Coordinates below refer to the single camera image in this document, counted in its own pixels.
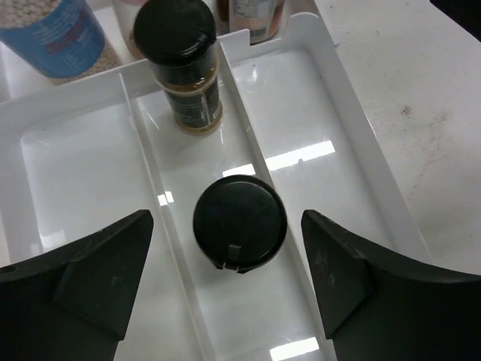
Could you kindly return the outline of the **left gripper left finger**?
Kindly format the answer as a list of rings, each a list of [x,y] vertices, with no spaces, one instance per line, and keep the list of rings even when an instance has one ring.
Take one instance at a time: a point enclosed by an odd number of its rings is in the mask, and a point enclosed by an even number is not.
[[[3,360],[112,360],[125,338],[153,234],[139,210],[1,269]]]

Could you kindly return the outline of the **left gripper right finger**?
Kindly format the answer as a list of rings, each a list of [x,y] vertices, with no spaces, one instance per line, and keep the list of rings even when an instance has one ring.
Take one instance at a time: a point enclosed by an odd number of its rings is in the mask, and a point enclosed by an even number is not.
[[[480,278],[429,265],[314,210],[301,229],[338,360],[478,360]]]

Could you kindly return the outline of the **white cap blue label bottle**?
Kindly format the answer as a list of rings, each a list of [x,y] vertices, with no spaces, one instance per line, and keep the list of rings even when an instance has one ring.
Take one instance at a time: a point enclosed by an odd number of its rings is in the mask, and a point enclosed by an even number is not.
[[[1,42],[55,85],[120,65],[83,0],[2,1]]]

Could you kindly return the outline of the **small black cap spice jar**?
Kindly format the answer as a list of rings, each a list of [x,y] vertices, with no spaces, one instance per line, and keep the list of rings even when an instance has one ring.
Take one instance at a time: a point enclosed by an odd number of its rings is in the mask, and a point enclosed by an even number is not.
[[[203,1],[148,1],[138,11],[132,36],[165,91],[176,123],[209,132],[222,118],[216,24]]]

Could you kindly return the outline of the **purple lid brown jar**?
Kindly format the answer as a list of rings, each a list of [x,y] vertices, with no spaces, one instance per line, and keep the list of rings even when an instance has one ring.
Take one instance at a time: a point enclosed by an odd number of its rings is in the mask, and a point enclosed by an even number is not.
[[[216,15],[222,32],[247,29],[250,44],[276,35],[283,15],[284,0],[217,0]]]

